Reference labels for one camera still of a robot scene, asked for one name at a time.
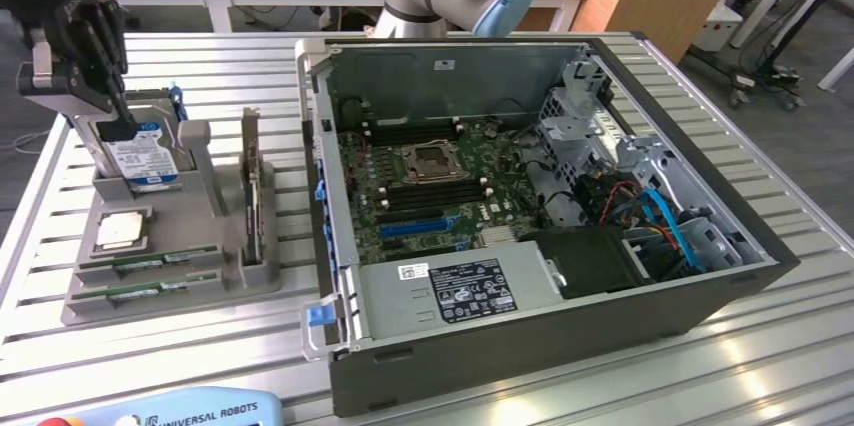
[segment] pcie slot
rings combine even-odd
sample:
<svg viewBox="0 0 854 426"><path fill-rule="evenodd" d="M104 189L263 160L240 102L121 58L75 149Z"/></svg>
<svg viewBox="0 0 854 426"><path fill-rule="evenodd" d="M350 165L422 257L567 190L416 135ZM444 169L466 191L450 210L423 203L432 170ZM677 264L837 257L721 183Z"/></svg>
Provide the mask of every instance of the pcie slot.
<svg viewBox="0 0 854 426"><path fill-rule="evenodd" d="M422 258L424 256L432 256L434 254L455 253L455 246L446 246L442 248L424 249L422 251L407 251L404 253L391 253L386 255L386 261L399 261L402 259Z"/></svg>
<svg viewBox="0 0 854 426"><path fill-rule="evenodd" d="M404 221L418 221L419 219L440 218L444 212L439 208L426 208L418 211L406 211L380 214L376 217L376 224L402 223Z"/></svg>
<svg viewBox="0 0 854 426"><path fill-rule="evenodd" d="M428 219L424 221L410 221L402 224L386 224L379 227L379 237L391 238L394 236L406 236L410 234L431 233L436 231L451 231L459 216L439 219Z"/></svg>

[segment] white box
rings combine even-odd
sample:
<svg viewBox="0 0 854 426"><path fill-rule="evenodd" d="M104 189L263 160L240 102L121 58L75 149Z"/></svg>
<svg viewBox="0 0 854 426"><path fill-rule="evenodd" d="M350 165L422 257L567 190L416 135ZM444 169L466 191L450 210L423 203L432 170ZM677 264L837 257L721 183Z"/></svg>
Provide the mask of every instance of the white box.
<svg viewBox="0 0 854 426"><path fill-rule="evenodd" d="M738 13L726 5L718 4L694 38L694 46L710 53L721 51L741 23L742 17Z"/></svg>

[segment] office floor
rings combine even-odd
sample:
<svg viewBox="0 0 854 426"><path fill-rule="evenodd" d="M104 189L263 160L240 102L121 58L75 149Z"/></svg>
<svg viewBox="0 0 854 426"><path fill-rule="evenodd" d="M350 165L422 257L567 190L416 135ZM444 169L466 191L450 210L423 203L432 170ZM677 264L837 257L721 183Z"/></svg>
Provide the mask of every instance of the office floor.
<svg viewBox="0 0 854 426"><path fill-rule="evenodd" d="M771 12L771 20L786 10L787 3ZM207 32L211 25L201 8L137 7L133 13L141 20L143 32ZM283 25L291 18L290 8L278 8L270 13L251 11L274 25ZM13 78L17 64L25 51L13 34L8 16L0 12L0 237L5 236L15 207L27 186L27 180L37 156L16 153L8 145L16 137L51 126L52 114L28 103L15 91ZM258 31L244 24L246 15L232 9L236 31ZM315 31L316 17L307 8L300 8L290 19L288 31ZM745 53L745 64L753 64L755 50L765 38L754 43ZM815 83L835 62L854 46L854 17L826 4L807 23L790 44L781 64L794 67L803 77L802 98L807 103L794 113L783 111L773 94L758 91L753 103L738 110L726 104L730 94L729 80L691 57L681 68L710 96L715 104L747 133L766 154L801 185L810 197L839 223L849 234L854 234L854 82L849 75L830 94L815 87ZM734 64L741 51L727 49L721 54L723 61ZM28 147L37 149L41 141Z"/></svg>

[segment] aluminum work table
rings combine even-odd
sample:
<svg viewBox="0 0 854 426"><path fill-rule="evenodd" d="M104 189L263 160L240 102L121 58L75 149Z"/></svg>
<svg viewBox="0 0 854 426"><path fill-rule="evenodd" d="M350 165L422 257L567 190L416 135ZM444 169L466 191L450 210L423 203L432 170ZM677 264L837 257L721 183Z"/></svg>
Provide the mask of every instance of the aluminum work table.
<svg viewBox="0 0 854 426"><path fill-rule="evenodd" d="M1 424L203 384L272 391L288 424L854 421L851 239L663 55L620 33L600 37L801 266L681 337L356 418L332 416L327 365L303 359L299 334L300 304L318 295L294 62L304 36L135 34L127 41L127 87L181 86L189 117L211 121L216 162L236 162L242 110L260 109L284 261L284 286L274 294L172 316L63 326L93 166L76 134L56 121L0 249ZM649 128L619 90L614 101L631 126Z"/></svg>

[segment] blue pcie slot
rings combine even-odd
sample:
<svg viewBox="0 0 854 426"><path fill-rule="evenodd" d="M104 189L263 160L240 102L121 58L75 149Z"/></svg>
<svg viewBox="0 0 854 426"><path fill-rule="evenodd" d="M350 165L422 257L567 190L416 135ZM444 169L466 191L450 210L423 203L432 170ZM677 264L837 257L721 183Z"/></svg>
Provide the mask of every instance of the blue pcie slot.
<svg viewBox="0 0 854 426"><path fill-rule="evenodd" d="M451 231L459 216L448 216L440 219L412 221L399 224L384 224L379 227L379 237L391 238L407 234L432 233L435 231Z"/></svg>

